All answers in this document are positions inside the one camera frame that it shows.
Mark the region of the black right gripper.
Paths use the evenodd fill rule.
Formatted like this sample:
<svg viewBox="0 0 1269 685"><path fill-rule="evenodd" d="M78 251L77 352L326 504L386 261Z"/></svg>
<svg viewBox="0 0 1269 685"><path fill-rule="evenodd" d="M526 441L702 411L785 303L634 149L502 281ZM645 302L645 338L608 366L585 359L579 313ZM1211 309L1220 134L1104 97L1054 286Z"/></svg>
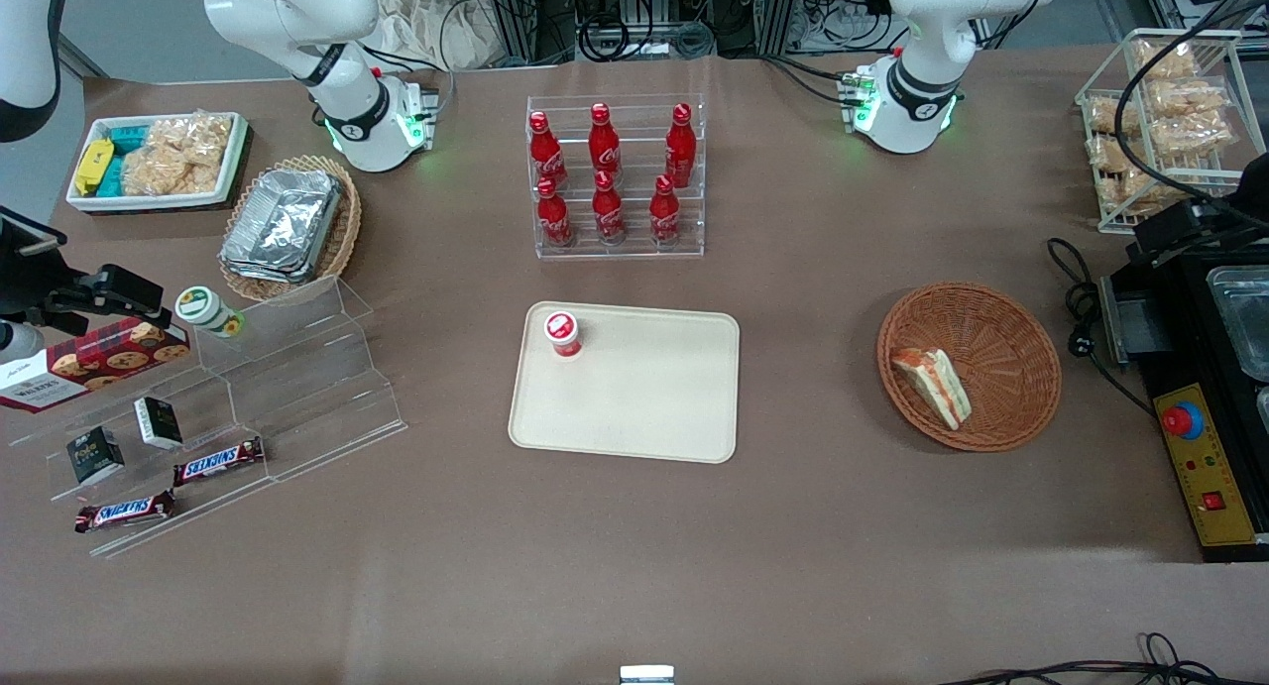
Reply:
<svg viewBox="0 0 1269 685"><path fill-rule="evenodd" d="M71 336L82 336L89 318L77 315L77 279L60 247L66 233L28 219L3 207L1 315L14 323L42 325ZM146 322L171 322L162 306L161 285L118 265L103 265L88 277L88 287L105 315L127 315Z"/></svg>

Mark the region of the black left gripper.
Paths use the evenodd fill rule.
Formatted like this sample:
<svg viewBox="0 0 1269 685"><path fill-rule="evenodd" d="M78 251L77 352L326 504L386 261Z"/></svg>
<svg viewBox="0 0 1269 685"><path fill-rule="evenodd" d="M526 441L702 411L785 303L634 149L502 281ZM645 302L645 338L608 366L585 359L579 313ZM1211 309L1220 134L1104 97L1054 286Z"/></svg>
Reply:
<svg viewBox="0 0 1269 685"><path fill-rule="evenodd" d="M1134 230L1134 263L1167 263L1183 252L1242 250L1268 238L1268 156L1242 171L1233 193L1188 194Z"/></svg>

